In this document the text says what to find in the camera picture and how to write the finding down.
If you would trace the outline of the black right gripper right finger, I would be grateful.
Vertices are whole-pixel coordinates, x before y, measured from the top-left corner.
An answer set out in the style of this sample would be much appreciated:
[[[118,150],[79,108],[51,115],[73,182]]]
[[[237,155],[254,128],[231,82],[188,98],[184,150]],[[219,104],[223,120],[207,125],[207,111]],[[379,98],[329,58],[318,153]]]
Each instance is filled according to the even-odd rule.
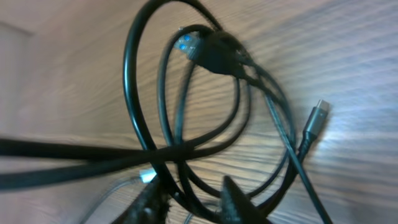
[[[223,224],[271,224],[229,176],[224,176],[220,196]]]

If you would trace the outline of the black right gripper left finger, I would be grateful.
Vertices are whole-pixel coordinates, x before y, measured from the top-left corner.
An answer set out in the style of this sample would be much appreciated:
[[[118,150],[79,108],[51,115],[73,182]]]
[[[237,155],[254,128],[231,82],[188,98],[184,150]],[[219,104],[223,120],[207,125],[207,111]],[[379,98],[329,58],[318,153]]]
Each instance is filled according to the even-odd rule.
[[[156,177],[112,224],[165,224],[169,210],[170,195]]]

